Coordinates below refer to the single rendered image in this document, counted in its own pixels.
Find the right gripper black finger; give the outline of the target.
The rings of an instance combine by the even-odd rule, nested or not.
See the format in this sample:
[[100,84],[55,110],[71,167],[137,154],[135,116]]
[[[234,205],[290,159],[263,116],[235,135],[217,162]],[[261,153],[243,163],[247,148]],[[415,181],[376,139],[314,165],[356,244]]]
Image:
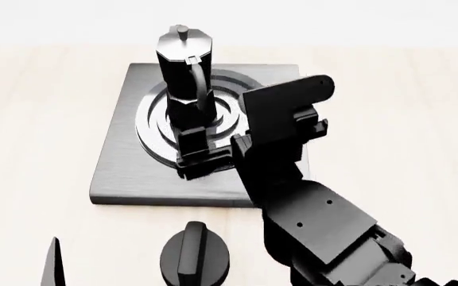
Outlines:
[[303,106],[294,112],[293,118],[297,128],[297,136],[301,141],[310,141],[324,137],[328,132],[328,120],[319,119],[313,106]]
[[178,164],[206,161],[210,154],[207,130],[203,126],[180,131],[177,136]]

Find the dark grey square stove plate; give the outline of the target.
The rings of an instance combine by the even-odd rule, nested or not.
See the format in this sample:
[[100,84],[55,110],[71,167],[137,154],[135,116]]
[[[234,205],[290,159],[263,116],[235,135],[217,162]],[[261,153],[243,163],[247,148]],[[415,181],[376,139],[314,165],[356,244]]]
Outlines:
[[[217,119],[208,128],[211,147],[244,134],[246,115],[238,97],[261,85],[300,77],[293,64],[214,64]],[[175,169],[177,144],[166,114],[166,86],[157,64],[131,64],[90,186],[95,204],[175,207],[251,207],[238,173],[221,168],[185,180]]]

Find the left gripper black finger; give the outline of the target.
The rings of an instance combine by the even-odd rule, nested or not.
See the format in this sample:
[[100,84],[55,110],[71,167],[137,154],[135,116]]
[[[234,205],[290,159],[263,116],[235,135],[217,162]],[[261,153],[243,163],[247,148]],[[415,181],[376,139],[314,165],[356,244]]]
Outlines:
[[60,240],[52,238],[41,277],[41,286],[66,286]]

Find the black moka pot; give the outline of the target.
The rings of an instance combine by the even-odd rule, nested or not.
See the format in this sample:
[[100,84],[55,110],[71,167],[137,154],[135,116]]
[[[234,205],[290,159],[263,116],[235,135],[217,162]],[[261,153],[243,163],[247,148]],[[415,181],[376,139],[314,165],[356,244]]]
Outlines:
[[174,128],[207,128],[216,118],[211,86],[212,38],[186,25],[173,25],[157,42],[167,86],[167,114]]

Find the black round stove knob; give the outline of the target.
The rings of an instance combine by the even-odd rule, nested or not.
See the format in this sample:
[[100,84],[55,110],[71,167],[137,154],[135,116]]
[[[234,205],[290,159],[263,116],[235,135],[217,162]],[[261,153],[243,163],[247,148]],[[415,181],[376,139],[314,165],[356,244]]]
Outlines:
[[190,221],[166,242],[159,265],[167,286],[221,286],[229,273],[230,254],[205,223]]

